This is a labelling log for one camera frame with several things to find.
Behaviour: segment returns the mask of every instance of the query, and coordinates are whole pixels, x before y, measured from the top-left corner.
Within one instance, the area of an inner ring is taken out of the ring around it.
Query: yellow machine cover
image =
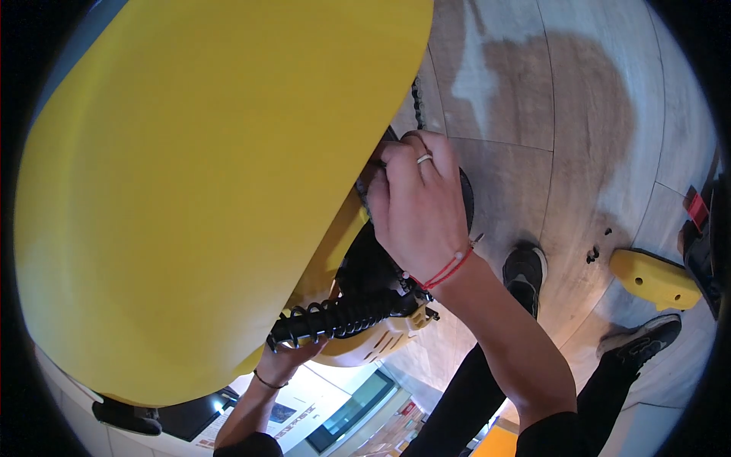
[[[130,0],[31,128],[21,306],[96,392],[164,406],[255,366],[416,75],[431,0]]]

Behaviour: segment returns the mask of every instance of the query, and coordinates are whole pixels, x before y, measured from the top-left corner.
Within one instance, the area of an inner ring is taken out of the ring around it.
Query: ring
[[[424,154],[423,156],[416,159],[416,165],[419,165],[421,162],[424,162],[425,160],[432,160],[433,157],[431,154]]]

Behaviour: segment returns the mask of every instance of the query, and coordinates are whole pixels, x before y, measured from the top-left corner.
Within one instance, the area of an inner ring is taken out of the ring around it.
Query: wooden-look floor
[[[538,320],[579,391],[600,338],[660,314],[613,278],[612,251],[682,263],[684,195],[703,185],[716,150],[692,69],[642,0],[436,0],[420,86],[427,129],[450,137],[474,188],[477,253],[499,272],[521,238],[545,250]],[[411,95],[393,126],[415,128]],[[593,246],[600,256],[587,265]],[[386,361],[425,404],[475,343],[438,308],[443,319]],[[645,365],[625,407],[683,407],[692,395],[715,322],[704,301],[681,317],[678,340]],[[512,407],[503,417],[518,421]]]

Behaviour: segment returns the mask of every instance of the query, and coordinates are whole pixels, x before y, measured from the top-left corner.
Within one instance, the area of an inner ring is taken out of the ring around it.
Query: window
[[[353,393],[350,400],[306,438],[307,442],[318,453],[322,453],[368,414],[391,391],[394,384],[392,379],[376,370]]]

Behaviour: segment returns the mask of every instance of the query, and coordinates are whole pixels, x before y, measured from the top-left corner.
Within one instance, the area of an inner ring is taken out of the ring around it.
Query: black sneaker
[[[596,349],[596,357],[600,359],[611,352],[623,365],[629,364],[639,370],[655,354],[670,346],[678,338],[681,328],[679,314],[655,317],[630,332],[602,340]]]
[[[538,318],[538,295],[547,274],[546,256],[528,241],[515,245],[503,264],[503,285],[535,318]]]

